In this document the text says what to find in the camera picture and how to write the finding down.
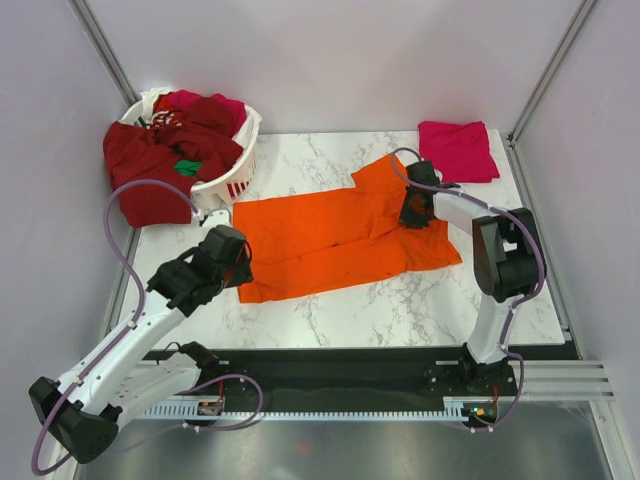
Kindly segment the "orange t shirt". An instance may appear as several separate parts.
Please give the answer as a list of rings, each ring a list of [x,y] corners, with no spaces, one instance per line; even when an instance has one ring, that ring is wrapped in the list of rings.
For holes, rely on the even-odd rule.
[[[387,155],[331,191],[245,201],[233,225],[252,249],[253,280],[241,302],[280,301],[461,263],[444,221],[401,225],[405,169]]]

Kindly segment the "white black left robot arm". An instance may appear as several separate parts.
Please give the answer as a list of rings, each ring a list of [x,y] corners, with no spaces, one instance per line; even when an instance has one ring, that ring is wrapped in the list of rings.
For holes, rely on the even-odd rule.
[[[196,245],[162,263],[142,302],[85,358],[56,379],[38,378],[29,398],[46,433],[68,457],[87,464],[153,405],[182,392],[208,393],[219,382],[217,356],[196,341],[134,375],[169,332],[228,288],[251,280],[251,248],[225,210],[198,226]]]

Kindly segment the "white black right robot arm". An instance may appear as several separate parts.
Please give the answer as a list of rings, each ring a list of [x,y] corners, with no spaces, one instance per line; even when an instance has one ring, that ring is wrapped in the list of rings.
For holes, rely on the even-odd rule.
[[[400,176],[407,183],[400,223],[422,229],[445,221],[470,236],[476,284],[482,292],[474,329],[465,344],[472,360],[458,368],[467,392],[483,392],[494,381],[495,364],[507,357],[517,308],[537,296],[547,266],[533,213],[524,207],[489,205],[455,183],[443,183],[432,164],[418,160]]]

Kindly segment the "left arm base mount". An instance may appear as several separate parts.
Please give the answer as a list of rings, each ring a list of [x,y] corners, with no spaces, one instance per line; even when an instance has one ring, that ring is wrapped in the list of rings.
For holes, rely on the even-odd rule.
[[[177,353],[193,360],[197,370],[195,382],[181,389],[180,395],[217,393],[219,397],[225,399],[231,394],[231,388],[235,386],[238,386],[241,391],[251,386],[259,395],[262,394],[260,385],[253,378],[246,373],[227,371],[218,355],[197,342],[180,344]]]

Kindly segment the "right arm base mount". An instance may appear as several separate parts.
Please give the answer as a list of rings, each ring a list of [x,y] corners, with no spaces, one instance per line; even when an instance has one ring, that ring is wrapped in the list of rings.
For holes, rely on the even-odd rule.
[[[506,359],[492,364],[463,358],[430,362],[425,377],[425,393],[431,397],[501,397],[517,392],[514,370]]]

